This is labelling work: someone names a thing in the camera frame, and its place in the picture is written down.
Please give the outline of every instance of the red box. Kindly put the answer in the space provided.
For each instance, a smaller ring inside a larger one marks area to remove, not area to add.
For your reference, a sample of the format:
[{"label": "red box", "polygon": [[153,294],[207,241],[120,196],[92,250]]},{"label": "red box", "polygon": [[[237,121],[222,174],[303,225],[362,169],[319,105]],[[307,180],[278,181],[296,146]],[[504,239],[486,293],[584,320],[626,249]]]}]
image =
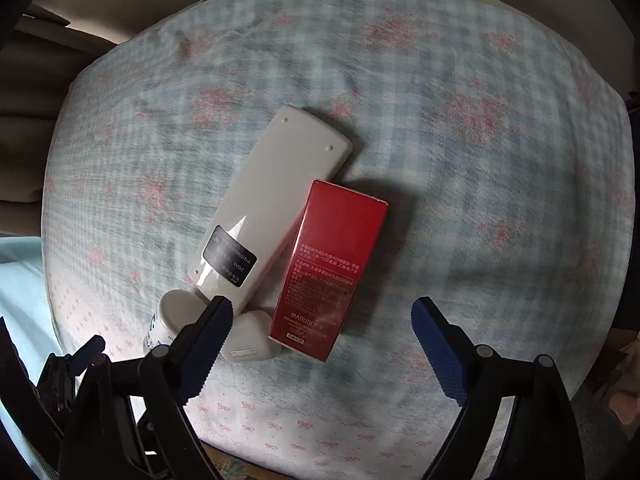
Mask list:
[{"label": "red box", "polygon": [[388,205],[316,180],[269,337],[325,362],[347,317]]}]

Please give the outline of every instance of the sticker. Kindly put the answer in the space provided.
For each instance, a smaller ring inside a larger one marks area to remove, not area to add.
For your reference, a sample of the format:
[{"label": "sticker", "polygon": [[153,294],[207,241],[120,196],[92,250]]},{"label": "sticker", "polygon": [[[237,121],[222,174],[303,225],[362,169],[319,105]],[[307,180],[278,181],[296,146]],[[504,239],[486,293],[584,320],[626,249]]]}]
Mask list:
[{"label": "sticker", "polygon": [[257,261],[255,254],[242,247],[219,225],[213,229],[202,257],[235,286],[244,283]]}]

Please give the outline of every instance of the pink floral pattern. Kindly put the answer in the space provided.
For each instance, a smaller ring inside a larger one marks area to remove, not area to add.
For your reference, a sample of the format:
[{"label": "pink floral pattern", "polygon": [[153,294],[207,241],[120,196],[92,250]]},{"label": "pink floral pattern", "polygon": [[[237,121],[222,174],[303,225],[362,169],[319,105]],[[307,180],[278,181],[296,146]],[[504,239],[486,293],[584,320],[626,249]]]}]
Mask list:
[{"label": "pink floral pattern", "polygon": [[617,170],[614,175],[613,193],[611,195],[623,212],[623,215],[633,220],[636,214],[636,195],[634,188],[627,184],[627,179],[622,171]]},{"label": "pink floral pattern", "polygon": [[137,285],[140,283],[140,274],[139,272],[137,272],[136,270],[132,270],[129,273],[129,281],[133,284],[133,285]]},{"label": "pink floral pattern", "polygon": [[197,126],[231,126],[236,122],[237,106],[251,94],[252,91],[242,85],[233,89],[215,86],[198,90],[191,101],[191,119]]},{"label": "pink floral pattern", "polygon": [[180,42],[180,55],[187,60],[199,58],[207,53],[217,37],[212,30],[199,30]]},{"label": "pink floral pattern", "polygon": [[92,267],[101,267],[106,256],[107,253],[102,246],[89,246],[89,263],[92,265]]},{"label": "pink floral pattern", "polygon": [[478,92],[456,95],[447,105],[445,117],[461,140],[487,146],[505,129],[507,110],[504,99]]},{"label": "pink floral pattern", "polygon": [[146,209],[146,221],[149,223],[170,220],[174,212],[170,203],[180,199],[180,194],[169,193],[166,179],[159,172],[147,175],[140,186],[140,202]]},{"label": "pink floral pattern", "polygon": [[499,32],[485,32],[483,36],[487,38],[487,40],[491,45],[505,52],[512,52],[514,47],[516,47],[516,45],[520,43],[518,38],[516,38],[513,34],[501,34]]},{"label": "pink floral pattern", "polygon": [[524,230],[523,222],[489,222],[479,223],[476,231],[484,238],[484,242],[494,249],[512,246]]},{"label": "pink floral pattern", "polygon": [[331,100],[329,115],[338,120],[350,120],[361,96],[362,90],[359,88],[351,89],[349,92],[336,96]]},{"label": "pink floral pattern", "polygon": [[402,50],[412,43],[415,25],[403,18],[390,18],[365,26],[366,41],[372,46],[390,46]]},{"label": "pink floral pattern", "polygon": [[282,12],[281,9],[271,9],[271,23],[276,27],[285,27],[286,25],[293,25],[298,20],[292,18],[289,14]]}]

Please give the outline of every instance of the bedding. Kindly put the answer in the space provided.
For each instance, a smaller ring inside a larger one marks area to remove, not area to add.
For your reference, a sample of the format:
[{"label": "bedding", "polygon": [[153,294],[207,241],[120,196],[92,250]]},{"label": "bedding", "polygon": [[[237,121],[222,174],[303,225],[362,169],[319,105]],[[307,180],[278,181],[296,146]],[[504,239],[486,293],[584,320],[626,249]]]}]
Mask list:
[{"label": "bedding", "polygon": [[[329,360],[220,358],[186,407],[198,436],[300,479],[420,478],[458,413],[411,330],[421,296],[504,356],[550,354],[573,395],[625,279],[628,117],[571,45],[469,0],[209,0],[81,73],[44,193],[62,348],[99,333],[111,358],[142,355],[156,304],[193,286],[188,260],[283,104],[351,139],[336,182],[387,201],[388,217]],[[289,250],[253,307],[275,306]]]}]

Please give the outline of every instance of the checkered fabric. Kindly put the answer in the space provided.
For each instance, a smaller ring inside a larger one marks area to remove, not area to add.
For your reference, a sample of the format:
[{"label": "checkered fabric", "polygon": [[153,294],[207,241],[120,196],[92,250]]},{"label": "checkered fabric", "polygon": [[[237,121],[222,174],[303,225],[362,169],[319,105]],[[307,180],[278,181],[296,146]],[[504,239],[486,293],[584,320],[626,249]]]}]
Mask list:
[{"label": "checkered fabric", "polygon": [[[468,0],[210,0],[82,72],[44,196],[63,349],[100,333],[112,358],[142,355],[283,104],[351,139],[336,181],[389,214],[328,362],[220,358],[187,406],[202,439],[300,479],[420,478],[458,412],[412,333],[421,296],[503,356],[550,354],[576,391],[628,263],[628,117],[574,47]],[[274,307],[286,263],[254,306]]]}]

